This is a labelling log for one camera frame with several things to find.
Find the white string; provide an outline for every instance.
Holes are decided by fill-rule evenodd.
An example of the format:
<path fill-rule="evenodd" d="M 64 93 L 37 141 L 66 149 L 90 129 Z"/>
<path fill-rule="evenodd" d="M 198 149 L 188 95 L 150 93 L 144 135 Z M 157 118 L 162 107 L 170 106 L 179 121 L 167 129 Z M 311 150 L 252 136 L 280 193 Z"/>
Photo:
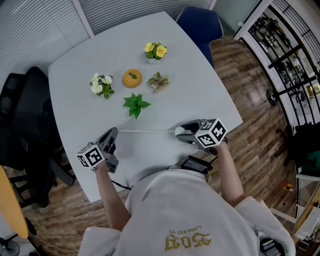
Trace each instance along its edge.
<path fill-rule="evenodd" d="M 54 244 L 48 243 L 48 242 L 46 242 L 46 241 L 43 241 L 42 239 L 40 239 L 39 237 L 37 237 L 37 236 L 35 236 L 35 235 L 34 235 L 33 237 L 36 238 L 36 239 L 39 239 L 40 241 L 44 242 L 44 243 L 47 244 L 48 246 L 53 246 L 53 247 L 55 247 L 55 248 L 57 248 L 57 249 L 65 252 L 65 253 L 67 253 L 67 254 L 70 254 L 70 255 L 73 255 L 73 256 L 77 256 L 76 254 L 67 252 L 66 250 L 63 250 L 63 249 L 61 249 L 60 247 L 58 247 L 58 246 L 56 246 L 56 245 L 54 245 Z"/>
<path fill-rule="evenodd" d="M 119 133 L 174 133 L 174 130 L 118 130 Z"/>

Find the white t-shirt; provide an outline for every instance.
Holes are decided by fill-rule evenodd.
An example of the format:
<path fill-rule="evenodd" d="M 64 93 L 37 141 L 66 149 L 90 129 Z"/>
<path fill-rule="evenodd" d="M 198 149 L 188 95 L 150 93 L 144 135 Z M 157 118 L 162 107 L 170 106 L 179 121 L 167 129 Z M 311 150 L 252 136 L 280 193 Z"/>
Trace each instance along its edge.
<path fill-rule="evenodd" d="M 190 170 L 165 170 L 139 181 L 126 201 L 123 231 L 89 227 L 79 256 L 257 256 L 263 232 L 296 254 L 289 233 L 264 203 L 235 208 Z"/>

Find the white wall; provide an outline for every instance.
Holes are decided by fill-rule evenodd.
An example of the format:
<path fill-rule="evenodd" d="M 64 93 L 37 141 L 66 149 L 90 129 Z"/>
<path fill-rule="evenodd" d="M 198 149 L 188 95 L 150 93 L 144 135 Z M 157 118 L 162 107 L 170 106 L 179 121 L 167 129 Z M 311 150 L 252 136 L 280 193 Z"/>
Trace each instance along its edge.
<path fill-rule="evenodd" d="M 223 29 L 234 34 L 240 27 L 238 22 L 244 22 L 259 0 L 217 0 L 213 10 L 222 21 Z"/>
<path fill-rule="evenodd" d="M 9 227 L 7 221 L 5 220 L 4 216 L 0 212 L 0 238 L 9 238 L 13 236 L 15 232 Z"/>

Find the white flower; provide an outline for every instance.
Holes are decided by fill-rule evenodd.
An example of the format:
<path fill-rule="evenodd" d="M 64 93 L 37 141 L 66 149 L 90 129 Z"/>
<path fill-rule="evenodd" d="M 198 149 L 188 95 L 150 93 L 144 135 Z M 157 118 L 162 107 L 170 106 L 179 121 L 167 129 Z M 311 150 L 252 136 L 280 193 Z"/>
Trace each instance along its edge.
<path fill-rule="evenodd" d="M 92 86 L 91 86 L 91 91 L 94 93 L 94 94 L 98 94 L 98 93 L 101 93 L 103 87 L 101 84 L 98 84 L 97 81 L 93 81 L 92 82 Z"/>
<path fill-rule="evenodd" d="M 97 81 L 98 82 L 98 80 L 99 80 L 99 74 L 98 73 L 94 73 L 94 75 L 93 75 L 93 78 L 92 78 L 92 80 L 91 81 Z"/>
<path fill-rule="evenodd" d="M 92 81 L 92 85 L 93 85 L 93 86 L 98 86 L 98 85 L 99 85 L 98 80 L 93 80 L 93 81 Z"/>
<path fill-rule="evenodd" d="M 105 79 L 102 80 L 105 84 L 111 84 L 112 83 L 112 78 L 110 75 L 106 75 Z"/>

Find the artificial flower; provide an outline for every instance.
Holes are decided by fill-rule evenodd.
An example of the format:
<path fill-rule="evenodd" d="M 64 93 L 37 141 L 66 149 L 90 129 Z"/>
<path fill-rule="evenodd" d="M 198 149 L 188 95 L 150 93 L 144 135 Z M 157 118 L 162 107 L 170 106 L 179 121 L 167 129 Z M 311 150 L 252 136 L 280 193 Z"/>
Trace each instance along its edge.
<path fill-rule="evenodd" d="M 156 55 L 158 57 L 163 57 L 165 56 L 166 53 L 167 53 L 167 48 L 162 45 L 159 45 L 158 48 L 156 49 Z"/>
<path fill-rule="evenodd" d="M 98 84 L 98 82 L 94 83 L 96 81 L 93 81 L 92 82 L 92 86 L 91 86 L 91 91 L 94 93 L 94 94 L 98 94 L 98 93 L 101 93 L 103 87 L 101 84 Z"/>
<path fill-rule="evenodd" d="M 99 74 L 98 73 L 94 73 L 92 81 L 98 81 L 99 80 Z"/>
<path fill-rule="evenodd" d="M 144 50 L 146 52 L 151 52 L 154 49 L 155 45 L 151 42 L 146 43 Z"/>
<path fill-rule="evenodd" d="M 112 83 L 112 77 L 110 75 L 106 75 L 105 79 L 102 80 L 105 84 L 111 84 Z"/>

